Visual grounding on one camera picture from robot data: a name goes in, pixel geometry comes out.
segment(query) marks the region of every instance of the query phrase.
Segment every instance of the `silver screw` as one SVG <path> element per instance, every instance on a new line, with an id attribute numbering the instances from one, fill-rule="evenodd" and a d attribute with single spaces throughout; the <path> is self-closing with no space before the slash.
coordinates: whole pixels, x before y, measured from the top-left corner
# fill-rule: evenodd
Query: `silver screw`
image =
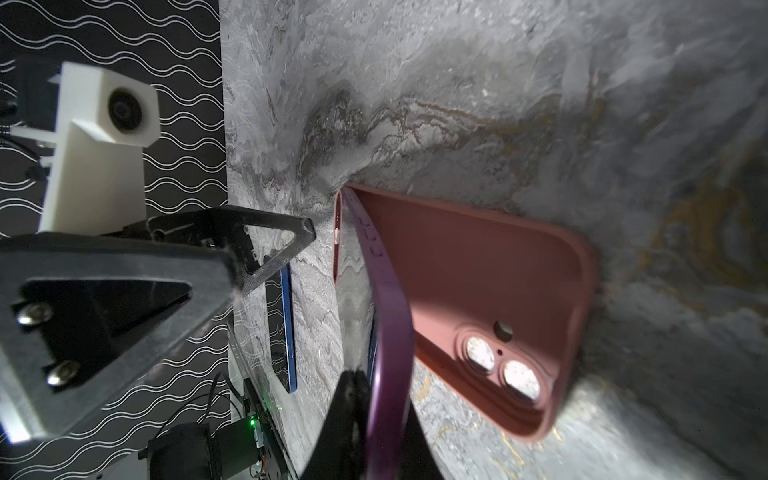
<path id="1" fill-rule="evenodd" d="M 50 386 L 65 386 L 78 375 L 80 364 L 74 360 L 65 360 L 48 372 L 46 381 Z"/>
<path id="2" fill-rule="evenodd" d="M 16 321 L 19 325 L 35 326 L 49 321 L 53 317 L 53 309 L 46 302 L 28 303 L 18 311 Z"/>

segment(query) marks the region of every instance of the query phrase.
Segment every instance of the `black and white wavy wallpaper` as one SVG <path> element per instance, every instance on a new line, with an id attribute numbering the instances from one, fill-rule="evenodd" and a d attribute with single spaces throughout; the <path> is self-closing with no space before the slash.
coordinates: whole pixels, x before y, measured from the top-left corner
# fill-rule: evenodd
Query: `black and white wavy wallpaper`
<path id="1" fill-rule="evenodd" d="M 152 84 L 163 133 L 144 152 L 147 215 L 217 207 L 227 201 L 219 29 L 217 0 L 0 0 L 0 99 L 16 95 L 14 58 L 25 53 L 100 65 Z M 45 184 L 25 176 L 33 162 L 0 144 L 0 237 L 37 229 Z M 227 371 L 228 315 L 231 309 L 214 317 L 143 385 L 76 432 L 26 445 L 0 436 L 0 478 L 84 478 L 145 447 L 173 411 Z M 213 429 L 230 416 L 226 399 L 216 399 Z M 193 402 L 177 422 L 198 420 L 206 401 Z"/>

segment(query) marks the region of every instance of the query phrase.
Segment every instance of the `marble surface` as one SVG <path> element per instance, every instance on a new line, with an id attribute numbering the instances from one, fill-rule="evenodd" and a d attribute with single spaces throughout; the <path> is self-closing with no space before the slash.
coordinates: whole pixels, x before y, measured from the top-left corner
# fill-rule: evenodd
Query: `marble surface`
<path id="1" fill-rule="evenodd" d="M 268 387 L 298 471 L 343 365 L 332 198 L 355 180 L 564 225 L 601 254 L 544 441 L 416 366 L 446 478 L 768 475 L 768 4 L 223 0 L 220 17 L 230 203 L 317 230 L 292 262 L 299 388 Z M 263 308 L 256 291 L 237 309 L 255 369 Z"/>

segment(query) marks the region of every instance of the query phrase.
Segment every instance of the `camera lens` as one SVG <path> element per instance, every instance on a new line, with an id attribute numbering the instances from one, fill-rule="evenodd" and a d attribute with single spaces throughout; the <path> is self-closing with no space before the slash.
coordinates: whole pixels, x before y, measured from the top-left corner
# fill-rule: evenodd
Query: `camera lens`
<path id="1" fill-rule="evenodd" d="M 115 90 L 109 97 L 109 118 L 120 131 L 135 130 L 141 124 L 141 105 L 125 90 Z"/>

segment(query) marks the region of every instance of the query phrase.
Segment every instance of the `pink phone case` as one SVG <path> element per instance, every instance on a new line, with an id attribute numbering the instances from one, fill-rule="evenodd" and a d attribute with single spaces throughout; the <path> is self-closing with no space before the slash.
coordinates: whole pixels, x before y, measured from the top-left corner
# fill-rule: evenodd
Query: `pink phone case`
<path id="1" fill-rule="evenodd" d="M 546 436 L 598 284 L 583 237 L 501 212 L 345 187 L 376 225 L 408 297 L 416 357 L 515 438 Z M 472 337 L 490 345 L 489 371 L 469 362 Z M 507 384 L 510 362 L 532 370 L 538 397 Z"/>

